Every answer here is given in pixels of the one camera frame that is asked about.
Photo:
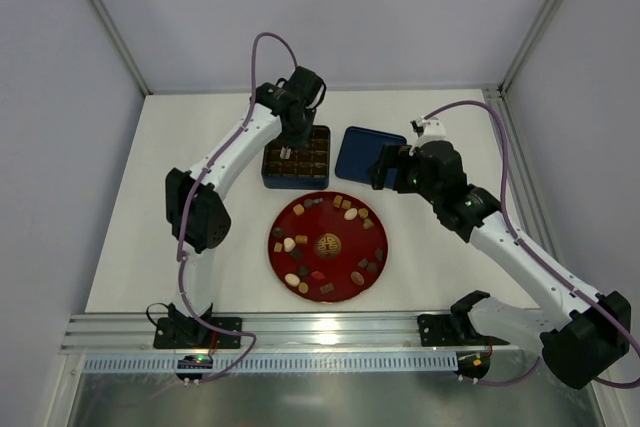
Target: metal frame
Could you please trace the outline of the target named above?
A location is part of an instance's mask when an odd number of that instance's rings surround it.
[[[111,39],[111,42],[113,42],[113,46],[116,48],[116,51],[118,52],[118,54],[120,54],[120,58],[125,63],[134,82],[138,85],[138,88],[140,89],[142,95],[147,96],[151,94],[152,92],[149,89],[149,86],[144,80],[144,77],[142,76],[142,73],[140,72],[140,69],[136,64],[133,55],[131,55],[131,51],[127,47],[127,44],[122,38],[122,35],[120,35],[120,31],[111,18],[111,14],[109,14],[109,11],[107,10],[104,2],[102,0],[89,0],[89,3],[98,15],[98,19],[102,23],[102,26]]]
[[[562,1],[563,0],[544,0],[544,2],[542,2],[540,10],[536,14],[533,23],[524,36],[524,40],[520,44],[516,55],[511,61],[511,65],[509,65],[509,68],[507,69],[504,80],[500,85],[501,92],[506,93],[509,91],[514,79],[544,34],[547,26],[551,22],[551,19],[553,19],[553,16],[562,4]]]

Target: purple cable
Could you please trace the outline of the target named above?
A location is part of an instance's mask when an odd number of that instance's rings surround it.
[[[291,55],[291,59],[293,60],[294,67],[298,66],[298,62],[296,60],[295,54],[293,53],[293,50],[282,37],[272,32],[261,32],[256,36],[256,38],[253,41],[253,46],[251,48],[251,98],[249,99],[249,110],[247,111],[247,115],[245,116],[245,119],[242,122],[242,125],[238,127],[238,129],[233,133],[233,135],[229,137],[229,139],[211,156],[209,161],[202,168],[200,175],[198,175],[198,178],[195,180],[195,182],[193,183],[193,186],[191,187],[191,190],[189,190],[189,193],[187,194],[187,199],[184,203],[184,209],[182,211],[182,221],[180,223],[180,235],[178,236],[177,261],[180,262],[180,269],[178,270],[178,287],[180,289],[180,296],[182,297],[182,301],[184,302],[185,307],[187,308],[187,310],[189,311],[189,314],[194,318],[196,322],[198,322],[200,325],[206,327],[209,330],[218,332],[220,334],[232,335],[235,337],[251,338],[251,344],[249,345],[247,350],[245,350],[235,361],[233,361],[230,365],[222,369],[220,372],[217,372],[209,377],[202,379],[200,381],[201,384],[205,382],[211,382],[213,380],[217,380],[221,377],[224,377],[227,374],[227,372],[233,369],[236,365],[242,362],[242,360],[247,355],[249,355],[249,352],[251,352],[253,347],[256,345],[256,340],[257,340],[256,335],[251,332],[236,332],[232,330],[221,329],[220,327],[216,327],[215,325],[211,325],[208,322],[205,322],[200,318],[200,316],[198,316],[198,314],[196,313],[193,307],[193,304],[187,297],[187,292],[185,291],[185,288],[184,288],[184,273],[185,273],[185,267],[187,264],[188,255],[184,251],[183,247],[184,247],[185,232],[187,230],[187,220],[189,216],[188,214],[189,214],[189,210],[191,209],[191,202],[193,201],[193,197],[196,193],[196,190],[202,183],[202,180],[204,179],[204,177],[209,173],[211,166],[216,162],[216,160],[218,160],[218,158],[220,158],[220,156],[224,153],[224,151],[227,150],[229,146],[233,144],[233,142],[235,142],[235,140],[238,137],[240,137],[240,135],[242,135],[245,127],[249,124],[249,122],[251,121],[251,117],[253,116],[253,111],[256,106],[256,88],[257,88],[256,54],[258,51],[258,43],[260,39],[263,37],[272,37],[280,41],[280,43],[284,45],[286,49],[289,51],[289,54]]]
[[[504,124],[502,123],[502,119],[500,118],[498,113],[491,106],[489,106],[489,105],[487,105],[487,104],[485,104],[483,102],[478,102],[476,100],[462,100],[460,102],[453,102],[451,104],[447,104],[444,107],[440,107],[439,109],[434,110],[430,114],[426,115],[424,117],[424,120],[429,120],[430,118],[438,115],[441,112],[444,112],[446,110],[452,109],[454,107],[459,107],[459,106],[462,106],[462,105],[472,105],[472,106],[480,107],[481,109],[486,110],[487,112],[489,112],[489,114],[491,115],[491,117],[493,118],[495,124],[498,127],[498,132],[500,133],[500,147],[501,147],[501,150],[502,150],[502,176],[500,178],[500,204],[502,205],[502,216],[504,217],[504,223],[506,224],[507,229],[509,229],[509,232],[511,233],[511,236],[515,240],[517,240],[518,245],[520,245],[522,247],[522,249],[525,252],[527,252],[527,254],[529,254],[531,256],[531,258],[533,258],[533,260],[535,260],[540,265],[540,267],[542,267],[549,275],[551,275],[551,277],[556,279],[563,286],[565,286],[567,289],[572,291],[578,298],[580,298],[581,300],[585,301],[587,304],[589,304],[590,307],[593,307],[600,315],[602,315],[605,319],[607,319],[611,323],[611,325],[613,325],[616,328],[616,330],[618,332],[620,332],[620,334],[622,334],[622,336],[629,342],[629,344],[631,344],[631,346],[633,347],[633,350],[636,351],[638,356],[640,356],[640,344],[631,335],[631,333],[627,329],[624,328],[624,326],[620,322],[618,322],[616,319],[614,319],[613,316],[611,314],[609,314],[609,312],[607,312],[597,302],[594,302],[585,293],[583,293],[582,291],[576,289],[575,285],[573,285],[567,279],[562,277],[558,272],[556,272],[553,269],[553,267],[551,267],[542,257],[540,257],[526,243],[526,241],[524,239],[521,239],[521,238],[518,237],[518,233],[517,233],[515,227],[513,226],[513,223],[511,222],[511,218],[509,217],[509,213],[507,212],[507,202],[506,202],[506,200],[507,200],[507,178],[508,178],[508,172],[509,172],[509,149],[508,149],[508,145],[507,145],[507,143],[508,143],[507,132],[506,132],[506,130],[504,128]],[[480,380],[477,383],[479,385],[492,385],[492,386],[514,385],[514,383],[521,382],[521,381],[525,380],[526,378],[528,378],[531,374],[533,374],[533,372],[538,367],[539,363],[540,363],[540,358],[538,358],[536,363],[533,365],[533,367],[526,374],[524,374],[522,377],[519,377],[519,378],[514,379],[514,380],[510,380],[510,381],[506,381],[506,382],[491,382],[491,383],[487,383],[488,381]],[[617,389],[634,389],[634,388],[640,386],[640,378],[634,380],[633,382],[624,382],[624,383],[612,382],[612,381],[609,381],[609,380],[601,379],[600,377],[596,378],[595,381],[600,383],[600,384],[606,385],[608,387],[614,387],[614,388],[617,388]]]

